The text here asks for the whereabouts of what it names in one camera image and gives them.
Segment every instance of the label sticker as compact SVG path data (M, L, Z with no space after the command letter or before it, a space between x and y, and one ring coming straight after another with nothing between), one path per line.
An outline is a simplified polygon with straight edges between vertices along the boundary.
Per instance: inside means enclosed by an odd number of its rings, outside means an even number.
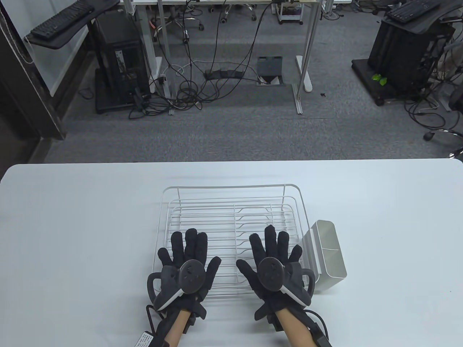
M119 66L119 71L124 73L127 69L125 68L124 54L121 50L116 51L117 65Z
M135 347L148 347L150 345L151 341L153 341L153 336L151 336L148 333L143 333L140 336L140 339L138 340Z

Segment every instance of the tracker puck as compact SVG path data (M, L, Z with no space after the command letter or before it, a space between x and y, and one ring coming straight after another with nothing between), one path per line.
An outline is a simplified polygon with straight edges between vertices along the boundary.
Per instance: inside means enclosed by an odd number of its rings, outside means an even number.
M198 291L204 284L206 271L204 265L195 259L187 260L179 270L178 283L185 294Z
M277 258L264 258L257 266L257 277L265 289L279 291L285 279L283 264Z

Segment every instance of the dish rack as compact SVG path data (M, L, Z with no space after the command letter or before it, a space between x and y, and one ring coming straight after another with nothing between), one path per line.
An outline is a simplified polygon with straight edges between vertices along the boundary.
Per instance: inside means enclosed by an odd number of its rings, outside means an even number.
M167 248L172 255L172 233L184 234L189 228L196 228L207 233L206 266L214 256L222 259L208 295L235 296L252 292L235 264L236 260L244 259L256 268L249 236L258 233L263 240L264 229L269 224L277 233L288 232L290 252L296 244L303 247L301 265L313 269L318 279L320 262L317 247L313 246L316 238L307 233L310 228L302 194L292 184L166 188L161 198L153 272L162 268L157 257L159 248ZM160 281L154 285L155 290L160 291Z

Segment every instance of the black glove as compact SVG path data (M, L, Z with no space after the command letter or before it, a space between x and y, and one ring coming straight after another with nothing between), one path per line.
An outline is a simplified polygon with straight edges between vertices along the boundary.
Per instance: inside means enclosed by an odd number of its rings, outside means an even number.
M268 322L273 324L277 331L281 331L282 327L275 312L292 308L305 314L303 308L310 305L315 288L315 275L312 270L301 268L299 259L302 256L302 248L299 245L293 248L288 258L289 235L286 231L279 233L277 242L273 225L266 227L265 249L258 234L252 234L249 241L257 272L244 260L238 260L236 265L247 278L253 291L264 301L262 307L255 312L254 319L257 321L267 316ZM303 274L310 278L307 291L304 290Z
M196 229L186 231L185 250L180 231L173 233L170 240L173 260L166 248L158 250L157 255L163 268L160 273L152 273L148 276L148 294L154 309L160 313L161 318L176 317L180 310L191 312L187 329L189 325L194 324L196 317L199 316L202 319L206 317L206 310L200 303L211 289L222 260L219 257L212 258L207 271L204 271L207 258L207 235L198 234ZM158 295L155 294L153 286L155 279L161 279L161 292ZM159 323L157 330L168 331L170 327L164 327L165 323L167 322Z

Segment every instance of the forearm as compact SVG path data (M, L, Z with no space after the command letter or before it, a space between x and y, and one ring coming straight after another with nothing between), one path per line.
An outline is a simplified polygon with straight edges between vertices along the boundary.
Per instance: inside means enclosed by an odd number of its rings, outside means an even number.
M309 329L294 317L288 309L276 312L292 347L316 347Z
M166 335L165 341L169 343L170 347L177 347L178 343L180 342L181 335L183 334L183 330L190 318L190 312L181 310L178 314L177 319L170 328L169 332Z

